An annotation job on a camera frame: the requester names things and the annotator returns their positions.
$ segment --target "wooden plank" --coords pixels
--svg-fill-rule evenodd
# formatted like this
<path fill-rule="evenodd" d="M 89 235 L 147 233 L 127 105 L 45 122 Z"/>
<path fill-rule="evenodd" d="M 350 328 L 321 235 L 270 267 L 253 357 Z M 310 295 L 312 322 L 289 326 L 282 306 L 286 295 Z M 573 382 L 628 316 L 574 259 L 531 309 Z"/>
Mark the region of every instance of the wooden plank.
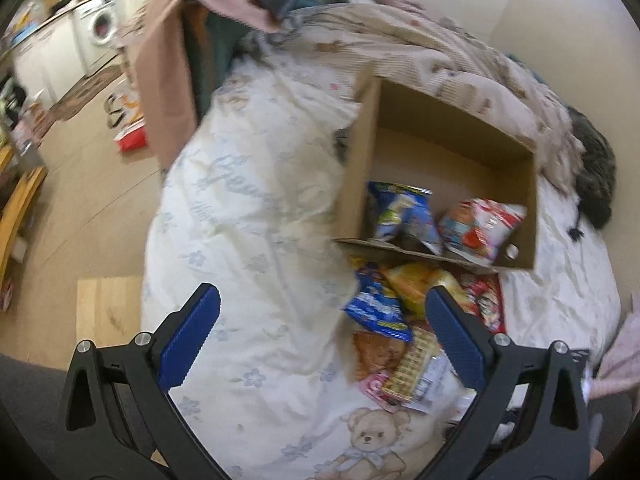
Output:
<path fill-rule="evenodd" d="M 4 282 L 4 272 L 6 271 L 20 224 L 22 224 L 31 200 L 33 200 L 46 174 L 47 170 L 44 167 L 37 168 L 29 174 L 24 174 L 15 187 L 9 202 L 6 203 L 2 210 L 2 219 L 0 220 L 0 254 L 2 254 L 2 260 L 0 260 L 0 283 Z"/>
<path fill-rule="evenodd" d="M 141 276 L 78 281 L 76 339 L 100 348 L 126 344 L 140 332 Z"/>
<path fill-rule="evenodd" d="M 14 156 L 14 150 L 9 144 L 5 144 L 0 148 L 0 171 L 4 171 Z"/>

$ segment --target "cabinet door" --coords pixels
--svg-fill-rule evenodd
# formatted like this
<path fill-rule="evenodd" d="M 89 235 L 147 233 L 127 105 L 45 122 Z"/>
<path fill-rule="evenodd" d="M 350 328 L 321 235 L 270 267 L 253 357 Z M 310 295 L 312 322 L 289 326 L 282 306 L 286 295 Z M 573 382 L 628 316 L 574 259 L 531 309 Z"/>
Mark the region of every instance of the cabinet door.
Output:
<path fill-rule="evenodd" d="M 47 80 L 40 63 L 40 43 L 36 38 L 24 40 L 14 50 L 15 77 L 20 86 L 23 86 L 29 97 L 33 97 L 39 91 L 43 102 L 49 106 L 53 103 L 49 94 Z"/>
<path fill-rule="evenodd" d="M 55 94 L 62 97 L 84 77 L 74 27 L 69 14 L 51 23 L 41 33 L 42 65 Z"/>

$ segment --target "open cardboard box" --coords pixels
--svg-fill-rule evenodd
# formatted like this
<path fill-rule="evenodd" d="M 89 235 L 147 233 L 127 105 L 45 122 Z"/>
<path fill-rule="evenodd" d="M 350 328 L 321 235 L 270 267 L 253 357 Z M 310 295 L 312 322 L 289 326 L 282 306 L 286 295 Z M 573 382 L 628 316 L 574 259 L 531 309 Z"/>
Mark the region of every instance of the open cardboard box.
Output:
<path fill-rule="evenodd" d="M 362 107 L 350 130 L 334 239 L 359 247 L 355 252 L 382 252 L 386 259 L 397 261 L 403 256 L 473 267 L 447 250 L 436 256 L 370 239 L 367 182 L 393 182 L 430 189 L 436 222 L 451 206 L 470 198 L 525 205 L 525 220 L 502 245 L 493 267 L 533 269 L 537 215 L 534 150 L 418 90 L 371 74 L 363 74 L 358 86 Z M 514 259 L 505 254 L 510 244 L 518 248 Z"/>

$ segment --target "yellow snack bag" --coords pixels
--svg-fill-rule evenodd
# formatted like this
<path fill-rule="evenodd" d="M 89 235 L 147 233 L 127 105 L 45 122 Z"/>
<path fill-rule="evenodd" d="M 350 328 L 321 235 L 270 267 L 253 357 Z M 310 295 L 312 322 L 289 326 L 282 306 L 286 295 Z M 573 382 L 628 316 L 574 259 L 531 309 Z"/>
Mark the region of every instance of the yellow snack bag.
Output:
<path fill-rule="evenodd" d="M 383 274 L 389 285 L 402 299 L 402 304 L 412 314 L 421 319 L 426 318 L 424 300 L 427 292 L 434 286 L 442 285 L 458 302 L 462 310 L 476 314 L 477 309 L 450 272 L 443 269 L 432 269 L 426 264 L 412 262 L 393 269 L 384 269 Z"/>

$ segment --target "white bed sheet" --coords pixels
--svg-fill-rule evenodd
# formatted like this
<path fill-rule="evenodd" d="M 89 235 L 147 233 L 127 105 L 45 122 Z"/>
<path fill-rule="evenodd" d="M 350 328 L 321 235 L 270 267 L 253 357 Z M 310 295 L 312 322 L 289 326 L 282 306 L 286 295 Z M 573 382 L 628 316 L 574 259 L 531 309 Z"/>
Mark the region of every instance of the white bed sheet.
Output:
<path fill-rule="evenodd" d="M 201 282 L 219 288 L 220 320 L 171 396 L 234 479 L 413 478 L 440 447 L 439 418 L 460 390 L 448 376 L 433 415 L 391 416 L 353 383 L 353 326 L 340 308 L 356 283 L 330 227 L 342 178 L 333 132 L 356 112 L 245 59 L 164 186 L 143 327 L 154 330 Z M 599 356 L 620 314 L 606 247 L 587 225 L 580 243 L 569 240 L 575 197 L 542 177 L 539 194 L 536 271 L 502 276 L 508 331 L 521 344 L 561 338 Z"/>

